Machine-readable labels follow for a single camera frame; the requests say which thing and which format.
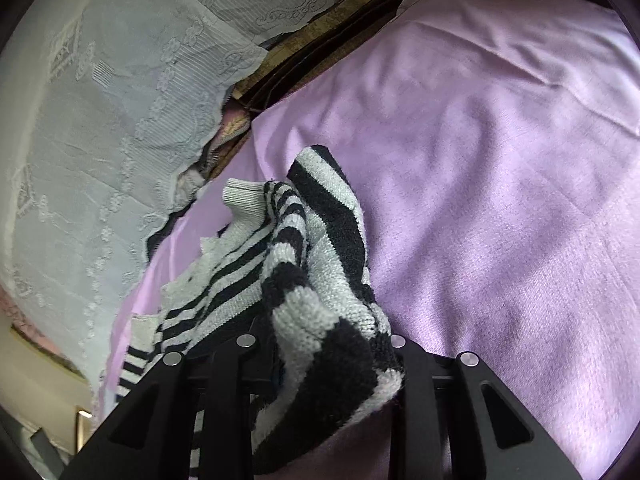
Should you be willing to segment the black grey striped sweater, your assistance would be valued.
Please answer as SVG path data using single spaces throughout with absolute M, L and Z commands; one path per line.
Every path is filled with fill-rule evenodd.
M 277 393 L 254 399 L 252 454 L 272 474 L 398 393 L 404 371 L 370 283 L 363 214 L 322 145 L 282 181 L 229 180 L 231 223 L 131 322 L 122 399 L 165 352 L 209 353 L 263 316 L 277 344 Z

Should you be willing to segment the pile of clothes under lace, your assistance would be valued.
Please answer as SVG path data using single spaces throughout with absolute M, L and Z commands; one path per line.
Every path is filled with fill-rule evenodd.
M 185 207 L 194 199 L 249 131 L 250 113 L 237 100 L 231 99 L 222 109 L 221 123 L 213 139 L 205 144 L 200 158 L 178 177 L 175 209 Z

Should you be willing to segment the purple bed sheet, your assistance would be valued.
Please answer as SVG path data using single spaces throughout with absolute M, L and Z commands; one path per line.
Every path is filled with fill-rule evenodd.
M 231 223 L 229 180 L 282 181 L 314 145 L 360 203 L 390 342 L 476 353 L 578 479 L 603 478 L 639 423 L 639 51 L 618 15 L 585 0 L 405 0 L 257 117 L 194 204 L 209 225 L 176 278 Z M 280 368 L 263 316 L 226 341 L 242 334 L 257 338 L 252 444 L 252 402 L 274 398 Z M 208 358 L 226 341 L 171 352 Z M 398 393 L 272 474 L 252 454 L 252 479 L 390 478 Z

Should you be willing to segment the white lace cover cloth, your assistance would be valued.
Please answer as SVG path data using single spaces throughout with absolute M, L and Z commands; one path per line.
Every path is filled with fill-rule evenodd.
M 97 387 L 146 242 L 268 42 L 338 0 L 35 0 L 1 55 L 1 281 Z

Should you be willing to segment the woven bamboo mat edge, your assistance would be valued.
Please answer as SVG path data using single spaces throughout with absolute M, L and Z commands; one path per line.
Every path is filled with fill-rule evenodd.
M 279 40 L 232 96 L 256 116 L 362 46 L 396 14 L 402 0 L 342 0 Z

